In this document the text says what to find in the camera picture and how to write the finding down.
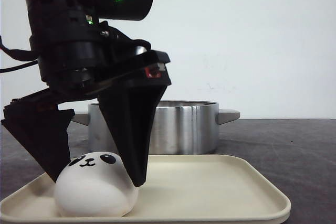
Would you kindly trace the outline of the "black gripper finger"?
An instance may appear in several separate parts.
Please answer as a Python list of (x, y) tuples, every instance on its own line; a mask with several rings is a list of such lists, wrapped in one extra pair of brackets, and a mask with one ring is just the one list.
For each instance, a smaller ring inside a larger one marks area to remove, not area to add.
[(2, 125), (55, 182), (70, 163), (67, 128), (74, 115), (73, 109), (6, 112)]

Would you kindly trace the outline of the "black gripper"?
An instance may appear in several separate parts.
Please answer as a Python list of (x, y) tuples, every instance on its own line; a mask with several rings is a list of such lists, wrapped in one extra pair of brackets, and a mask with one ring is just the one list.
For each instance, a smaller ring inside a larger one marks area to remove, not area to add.
[(135, 187), (146, 181), (156, 107), (171, 84), (166, 53), (131, 39), (96, 15), (80, 11), (29, 13), (29, 51), (12, 50), (24, 66), (37, 64), (47, 88), (4, 107), (5, 115), (74, 115), (65, 102), (98, 99), (100, 111)]

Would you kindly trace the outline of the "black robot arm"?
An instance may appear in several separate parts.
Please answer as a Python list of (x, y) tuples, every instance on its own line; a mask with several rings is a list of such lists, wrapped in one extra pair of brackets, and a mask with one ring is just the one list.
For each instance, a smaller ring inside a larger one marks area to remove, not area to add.
[(30, 50), (2, 51), (38, 65), (47, 89), (4, 107), (2, 125), (56, 180), (70, 162), (65, 102), (98, 106), (134, 186), (146, 180), (155, 109), (171, 81), (165, 52), (131, 39), (108, 20), (142, 20), (153, 0), (26, 0)]

